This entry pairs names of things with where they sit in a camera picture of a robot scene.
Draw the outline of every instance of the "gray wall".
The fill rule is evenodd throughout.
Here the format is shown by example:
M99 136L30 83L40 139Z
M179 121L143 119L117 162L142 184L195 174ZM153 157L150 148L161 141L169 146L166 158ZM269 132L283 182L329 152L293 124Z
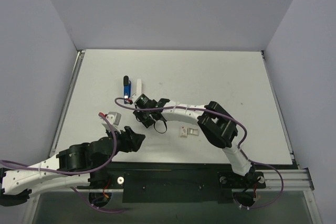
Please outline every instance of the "gray wall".
M292 0L51 0L79 49L263 50Z
M336 222L336 0L293 0L266 63L324 223Z
M77 53L50 0L0 6L0 158L33 164L50 151ZM24 209L0 206L0 222Z

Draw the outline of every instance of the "wall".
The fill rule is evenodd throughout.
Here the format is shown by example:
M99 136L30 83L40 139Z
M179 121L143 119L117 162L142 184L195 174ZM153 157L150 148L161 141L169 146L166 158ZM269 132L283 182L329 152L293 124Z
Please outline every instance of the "wall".
M309 167L324 223L336 222L336 0L293 0L266 63L293 149Z
M32 164L48 156L77 52L50 0L0 6L0 158ZM24 209L0 206L0 222Z
M51 0L77 48L263 50L292 0Z

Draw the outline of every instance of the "white table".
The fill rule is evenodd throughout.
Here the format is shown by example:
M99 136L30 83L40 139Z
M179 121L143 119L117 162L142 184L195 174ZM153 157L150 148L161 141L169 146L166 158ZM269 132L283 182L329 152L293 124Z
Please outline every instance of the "white table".
M142 79L150 99L168 98L187 104L218 102L247 127L243 150L255 161L292 164L288 145L260 52L86 50L56 151L105 136L99 112L122 114L146 138L136 153L118 153L114 161L228 163L223 151L205 136L179 137L180 122L168 122L165 134L146 129L131 111L114 104L123 96L123 76ZM239 141L243 136L238 128Z

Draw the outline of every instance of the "purple cable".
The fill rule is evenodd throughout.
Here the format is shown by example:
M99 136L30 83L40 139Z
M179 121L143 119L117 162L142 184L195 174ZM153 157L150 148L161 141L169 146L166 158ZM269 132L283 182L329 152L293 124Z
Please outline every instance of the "purple cable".
M117 136L113 130L112 125L110 124L110 122L105 118L105 116L103 116L102 114L98 114L109 126L110 131L112 133L113 136L113 152L112 155L110 156L110 158L101 166L91 169L91 170L84 170L82 172L62 172L60 170L52 170L52 169L46 169L46 168L41 168L40 170L43 172L50 172L50 173L57 173L57 174L64 174L64 175L81 175L81 174L87 174L87 173L93 173L96 172L100 169L102 169L103 167L107 166L113 159L114 155L116 154L117 151ZM0 164L2 164L3 166L6 166L8 168L11 169L20 169L20 170L38 170L38 168L32 168L32 167L27 167L27 165L21 164L21 163L17 163L17 162L13 162L13 161L8 161L8 160L0 160ZM10 164L15 164L18 166L21 166L21 168L17 168L14 165L10 165Z
M254 163L256 165L261 165L261 166L266 166L268 168L271 168L273 169L280 177L280 180L281 180L281 190L279 192L279 194L273 199L271 200L269 203L266 203L266 204L263 204L263 205L259 205L259 206L255 206L255 207L249 207L248 209L257 209L257 208L261 208L261 207L266 207L266 206L269 206L271 204L273 204L275 201L277 201L280 196L282 195L282 193L284 192L283 188L284 188L284 181L283 181L283 177L282 175L280 174L280 172L273 166L271 165L268 165L268 164L264 164L264 163L260 163L260 162L255 162L255 161L252 161L250 160L247 155L244 153L244 151L240 148L241 144L245 141L246 137L247 137L247 129L240 123L238 122L237 120L231 118L230 116L227 116L227 115L223 115L221 113L218 113L218 112L215 112L215 111L211 111L211 110L207 110L207 109L201 109L201 108L193 108L193 107L183 107L183 106L168 106L168 107L163 107L163 108L152 108L152 109L138 109L138 108L132 108L132 107L128 107L128 106L125 106L121 103L118 102L118 100L125 100L124 98L115 98L114 102L116 103L116 105L124 108L124 109L128 109L128 110L135 110L135 111L162 111L162 110L169 110L169 109L183 109L183 110L192 110L192 111L204 111L204 112L207 112L207 113L210 113L210 114L213 114L213 115L216 115L216 116L220 116L222 118L225 118L225 119L228 119L236 124L238 124L243 130L244 130L244 136L242 138L242 140L239 141L238 143L238 149L240 149L240 152L243 154L243 156L248 160L250 161L251 163Z
M77 191L74 187L71 187L71 189L85 202L86 205L88 205L90 208L99 211L99 212L104 212L106 214L120 214L122 212L125 212L126 209L106 209L106 208L99 208L99 207L94 207L82 194L80 194L79 191Z

